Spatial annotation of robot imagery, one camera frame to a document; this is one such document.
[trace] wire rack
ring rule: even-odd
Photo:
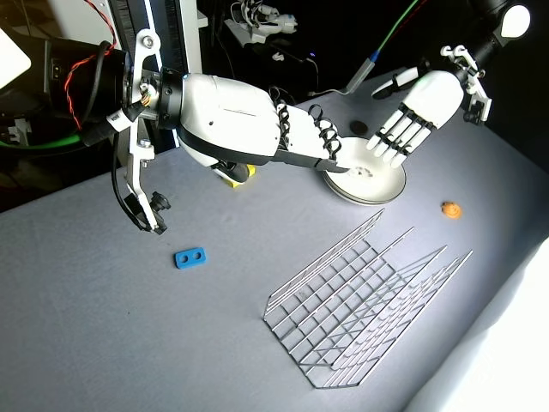
[[[319,389],[360,385],[404,330],[471,256],[430,272],[441,247],[395,270],[366,240],[380,210],[277,289],[263,320]]]

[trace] screw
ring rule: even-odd
[[[143,45],[147,47],[148,49],[152,49],[154,44],[154,40],[151,36],[145,36],[143,37]]]

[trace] white robotic hand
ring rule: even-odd
[[[465,119],[476,124],[486,121],[492,100],[480,85],[481,72],[467,49],[462,45],[454,50],[445,46],[441,55],[467,76],[465,91],[472,97]],[[417,77],[416,68],[406,70],[373,94],[388,95]],[[463,95],[463,87],[455,74],[443,70],[428,72],[413,85],[398,110],[371,137],[367,148],[373,150],[375,156],[382,156],[392,167],[398,167],[433,130],[440,129],[457,112]]]

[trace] metal wire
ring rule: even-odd
[[[441,247],[395,270],[365,236],[379,211],[268,298],[263,319],[316,388],[362,383],[472,252],[434,274]]]

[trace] table surface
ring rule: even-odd
[[[375,130],[402,98],[371,99],[389,76],[316,102],[343,136],[354,119]],[[540,237],[530,229],[549,197],[549,176],[460,113],[405,168],[370,243],[415,227],[388,255],[396,267],[441,245],[440,265],[474,254],[351,389],[312,389],[262,321],[274,290],[380,209],[343,201],[312,170],[268,164],[233,190],[183,150],[159,155],[143,187],[172,203],[160,237],[136,231],[107,175],[0,215],[0,410],[402,409]],[[440,212],[446,200],[459,221]],[[208,262],[177,270],[173,253],[198,246]]]

